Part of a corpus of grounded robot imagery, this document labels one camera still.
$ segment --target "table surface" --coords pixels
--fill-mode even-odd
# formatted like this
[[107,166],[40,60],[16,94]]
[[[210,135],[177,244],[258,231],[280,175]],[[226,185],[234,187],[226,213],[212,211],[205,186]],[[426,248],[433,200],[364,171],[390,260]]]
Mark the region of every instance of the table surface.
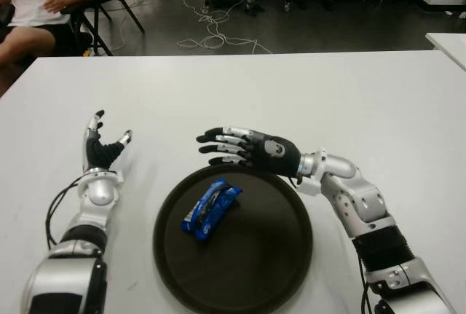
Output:
[[466,71],[466,34],[428,33],[426,38]]
[[[189,313],[161,282],[152,232],[171,189],[206,166],[195,137],[222,125],[355,162],[466,313],[464,78],[441,51],[38,59],[0,100],[0,313],[19,313],[25,282],[47,254],[48,205],[80,175],[84,126],[98,109],[104,141],[134,130],[114,164],[126,180],[106,252],[106,313]],[[301,198],[312,263],[277,313],[358,313],[351,241],[322,195]],[[78,208],[69,193],[52,223],[56,237]]]

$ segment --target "robotic hand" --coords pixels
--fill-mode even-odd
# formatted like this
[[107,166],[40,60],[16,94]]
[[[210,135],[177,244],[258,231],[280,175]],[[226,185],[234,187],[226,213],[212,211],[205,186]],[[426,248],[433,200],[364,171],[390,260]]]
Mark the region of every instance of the robotic hand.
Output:
[[302,154],[284,138],[242,128],[214,128],[197,141],[212,142],[202,146],[201,153],[233,154],[213,158],[211,165],[244,165],[297,178],[301,192],[322,192],[365,265],[365,291],[371,287],[382,298],[375,313],[456,313],[422,259],[412,254],[382,193],[350,161],[324,149]]
[[102,256],[110,212],[118,200],[117,184],[122,183],[121,175],[108,169],[131,141],[132,131],[102,145],[98,133],[102,116],[103,111],[97,112],[84,133],[84,174],[77,180],[80,212],[30,277],[23,293],[24,314],[103,312],[106,263]]

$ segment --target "dark tray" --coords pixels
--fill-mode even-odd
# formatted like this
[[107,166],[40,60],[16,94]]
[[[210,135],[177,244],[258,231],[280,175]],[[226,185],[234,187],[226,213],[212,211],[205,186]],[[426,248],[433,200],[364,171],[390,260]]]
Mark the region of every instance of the dark tray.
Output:
[[[206,242],[181,220],[210,184],[243,189]],[[198,313],[270,313],[301,285],[312,229],[299,196],[280,178],[235,165],[203,168],[168,195],[154,228],[154,257],[172,294]]]

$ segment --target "blue snack package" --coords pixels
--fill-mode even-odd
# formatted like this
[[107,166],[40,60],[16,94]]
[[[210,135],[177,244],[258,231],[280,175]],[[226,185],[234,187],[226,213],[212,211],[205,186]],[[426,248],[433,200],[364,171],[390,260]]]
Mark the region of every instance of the blue snack package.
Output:
[[183,219],[181,229],[193,232],[198,240],[206,240],[241,192],[225,178],[217,179]]

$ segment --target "concrete floor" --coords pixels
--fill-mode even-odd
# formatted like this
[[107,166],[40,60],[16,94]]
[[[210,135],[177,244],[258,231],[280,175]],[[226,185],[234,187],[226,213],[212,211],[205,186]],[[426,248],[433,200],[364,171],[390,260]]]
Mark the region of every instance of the concrete floor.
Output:
[[[128,4],[138,0],[127,0]],[[199,11],[204,0],[186,0]],[[145,0],[135,5],[133,12],[146,29],[143,35],[124,10],[110,12],[113,23],[102,15],[100,35],[115,55],[225,55],[251,54],[253,44],[225,45],[217,50],[200,47],[182,48],[182,39],[206,37],[206,23],[183,5],[183,0]],[[383,4],[358,0],[340,0],[332,12],[325,10],[320,0],[308,0],[308,8],[292,6],[283,9],[284,0],[262,0],[266,12],[257,17],[244,13],[244,7],[233,9],[231,18],[219,25],[228,37],[257,39],[273,53],[354,52],[376,50],[428,50],[431,43],[427,32],[466,32],[465,20],[457,14],[425,12],[415,3]],[[112,3],[109,9],[118,9]],[[260,47],[256,53],[264,52]]]

